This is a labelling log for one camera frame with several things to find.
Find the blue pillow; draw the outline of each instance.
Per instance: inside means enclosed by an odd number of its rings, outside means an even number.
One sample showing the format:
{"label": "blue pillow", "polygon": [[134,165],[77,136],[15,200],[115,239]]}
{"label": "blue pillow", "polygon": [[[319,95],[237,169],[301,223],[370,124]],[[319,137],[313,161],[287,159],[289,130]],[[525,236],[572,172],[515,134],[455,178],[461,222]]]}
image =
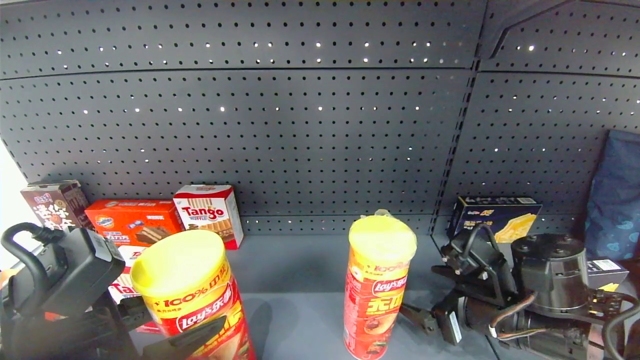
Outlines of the blue pillow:
{"label": "blue pillow", "polygon": [[640,135],[611,130],[587,203],[590,257],[631,259],[640,235]]}

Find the red snack box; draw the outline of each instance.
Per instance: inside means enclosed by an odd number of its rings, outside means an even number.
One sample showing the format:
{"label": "red snack box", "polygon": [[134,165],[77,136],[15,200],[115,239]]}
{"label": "red snack box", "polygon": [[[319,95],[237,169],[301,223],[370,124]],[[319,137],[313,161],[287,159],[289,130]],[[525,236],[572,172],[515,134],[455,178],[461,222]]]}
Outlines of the red snack box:
{"label": "red snack box", "polygon": [[93,225],[84,214],[89,202],[80,190],[78,180],[31,183],[20,193],[42,225],[49,229],[65,230],[73,226],[93,230]]}
{"label": "red snack box", "polygon": [[[120,255],[124,258],[125,268],[122,270],[122,274],[109,286],[109,292],[116,304],[119,304],[124,298],[140,296],[133,288],[130,273],[133,262],[145,249],[145,247],[126,245],[118,248]],[[160,334],[160,329],[158,329],[158,326],[153,321],[141,325],[136,330],[149,334]]]}
{"label": "red snack box", "polygon": [[85,212],[95,230],[118,246],[149,247],[184,230],[171,200],[102,199]]}
{"label": "red snack box", "polygon": [[233,186],[186,185],[175,193],[173,201],[188,230],[213,231],[226,249],[240,247],[244,234]]}

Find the yellow lid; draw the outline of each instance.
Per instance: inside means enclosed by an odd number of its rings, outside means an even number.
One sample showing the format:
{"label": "yellow lid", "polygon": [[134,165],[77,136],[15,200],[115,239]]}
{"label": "yellow lid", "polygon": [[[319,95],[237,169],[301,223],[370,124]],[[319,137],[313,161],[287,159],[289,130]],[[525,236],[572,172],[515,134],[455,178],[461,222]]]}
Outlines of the yellow lid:
{"label": "yellow lid", "polygon": [[386,210],[356,220],[349,230],[349,242],[361,256],[375,263],[409,261],[417,240],[413,231]]}
{"label": "yellow lid", "polygon": [[225,245],[218,234],[183,231],[142,252],[131,267],[131,281],[143,296],[177,295],[208,281],[224,259]]}

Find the lay's chip can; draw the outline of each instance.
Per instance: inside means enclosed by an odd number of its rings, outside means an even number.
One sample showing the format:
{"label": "lay's chip can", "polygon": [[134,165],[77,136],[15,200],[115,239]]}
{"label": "lay's chip can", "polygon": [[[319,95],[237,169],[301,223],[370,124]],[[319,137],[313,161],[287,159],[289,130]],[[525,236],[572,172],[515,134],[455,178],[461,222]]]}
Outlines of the lay's chip can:
{"label": "lay's chip can", "polygon": [[190,359],[256,360],[236,279],[216,233],[190,230],[146,249],[131,268],[134,289],[167,337],[223,315],[223,330]]}
{"label": "lay's chip can", "polygon": [[353,223],[349,243],[344,344],[356,359],[377,360],[387,351],[417,241],[402,221],[378,210]]}

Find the white wall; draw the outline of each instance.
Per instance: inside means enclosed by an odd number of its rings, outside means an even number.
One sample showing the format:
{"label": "white wall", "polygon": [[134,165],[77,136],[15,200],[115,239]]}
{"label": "white wall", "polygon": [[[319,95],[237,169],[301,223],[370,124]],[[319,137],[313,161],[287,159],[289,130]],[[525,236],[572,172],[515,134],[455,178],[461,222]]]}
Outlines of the white wall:
{"label": "white wall", "polygon": [[[20,169],[13,162],[12,157],[4,145],[0,144],[0,231],[19,222],[32,222],[40,225],[40,221],[33,214],[27,202],[20,194],[20,190],[27,185]],[[31,239],[29,233],[20,233],[15,237],[19,244],[33,250],[38,242]],[[0,247],[0,270],[10,268],[18,260],[4,247]]]}

